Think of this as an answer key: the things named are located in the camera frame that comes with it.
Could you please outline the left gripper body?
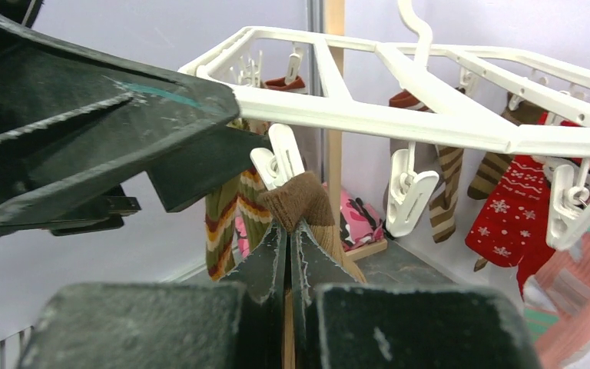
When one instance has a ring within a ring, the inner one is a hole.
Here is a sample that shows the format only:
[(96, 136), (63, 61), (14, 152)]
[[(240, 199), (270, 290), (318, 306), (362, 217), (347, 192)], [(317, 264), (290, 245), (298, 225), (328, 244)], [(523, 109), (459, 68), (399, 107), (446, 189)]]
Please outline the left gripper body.
[(53, 220), (46, 229), (57, 237), (119, 229), (124, 226), (124, 217), (140, 210), (138, 200), (117, 185)]

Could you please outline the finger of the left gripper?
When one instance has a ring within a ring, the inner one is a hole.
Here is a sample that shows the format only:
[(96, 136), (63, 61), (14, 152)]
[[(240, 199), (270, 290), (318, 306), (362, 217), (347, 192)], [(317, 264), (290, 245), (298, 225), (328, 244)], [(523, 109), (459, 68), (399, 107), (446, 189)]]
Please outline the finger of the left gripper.
[(269, 147), (263, 135), (219, 127), (158, 159), (147, 175), (164, 210), (176, 213), (247, 170), (253, 149)]
[(0, 237), (61, 216), (240, 114), (232, 89), (65, 42), (2, 14)]

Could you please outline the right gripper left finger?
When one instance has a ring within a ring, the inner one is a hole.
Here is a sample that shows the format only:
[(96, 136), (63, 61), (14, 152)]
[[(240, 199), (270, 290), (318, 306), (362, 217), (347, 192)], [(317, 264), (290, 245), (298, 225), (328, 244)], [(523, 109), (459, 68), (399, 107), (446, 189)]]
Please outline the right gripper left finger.
[(20, 368), (279, 368), (287, 233), (219, 281), (82, 283), (44, 306)]

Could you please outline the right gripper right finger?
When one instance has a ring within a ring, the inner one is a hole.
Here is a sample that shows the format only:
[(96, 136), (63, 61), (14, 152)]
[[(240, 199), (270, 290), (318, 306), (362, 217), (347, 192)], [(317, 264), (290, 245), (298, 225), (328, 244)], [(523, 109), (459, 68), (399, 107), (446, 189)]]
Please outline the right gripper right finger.
[(361, 284), (300, 222), (290, 237), (299, 368), (538, 368), (514, 304), (480, 286)]

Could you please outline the tan brown sock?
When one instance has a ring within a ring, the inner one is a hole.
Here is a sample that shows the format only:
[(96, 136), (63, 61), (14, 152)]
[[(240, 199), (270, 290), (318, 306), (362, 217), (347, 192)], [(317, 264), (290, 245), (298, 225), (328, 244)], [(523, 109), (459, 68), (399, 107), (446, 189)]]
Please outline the tan brown sock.
[(355, 281), (366, 282), (363, 272), (343, 249), (329, 195), (313, 172), (306, 171), (283, 186), (263, 193), (260, 201), (288, 233), (295, 231), (298, 223), (305, 220), (317, 244)]

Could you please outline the white plastic clip hanger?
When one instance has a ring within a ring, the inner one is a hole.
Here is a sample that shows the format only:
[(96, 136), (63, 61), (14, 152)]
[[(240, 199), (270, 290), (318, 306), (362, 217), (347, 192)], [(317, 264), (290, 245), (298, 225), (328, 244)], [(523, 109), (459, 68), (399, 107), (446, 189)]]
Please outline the white plastic clip hanger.
[[(580, 158), (590, 163), (590, 103), (562, 94), (492, 63), (514, 61), (590, 89), (590, 70), (515, 48), (489, 46), (433, 46), (429, 25), (401, 1), (404, 24), (417, 43), (375, 42), (287, 28), (247, 26), (181, 68), (186, 75), (211, 81), (240, 60), (257, 39), (276, 39), (312, 45), (323, 95), (296, 95), (266, 88), (233, 86), (245, 118), (269, 121), (271, 149), (258, 148), (251, 160), (269, 189), (278, 188), (303, 172), (294, 141), (293, 125), (351, 131), (365, 135), (425, 142), (454, 148), (545, 157)], [(389, 108), (353, 100), (332, 56), (332, 49), (372, 52), (400, 85), (428, 108), (428, 112)], [(514, 95), (574, 122), (561, 125), (514, 125), (455, 90), (427, 71), (430, 55), (452, 59), (475, 78), (484, 78)]]

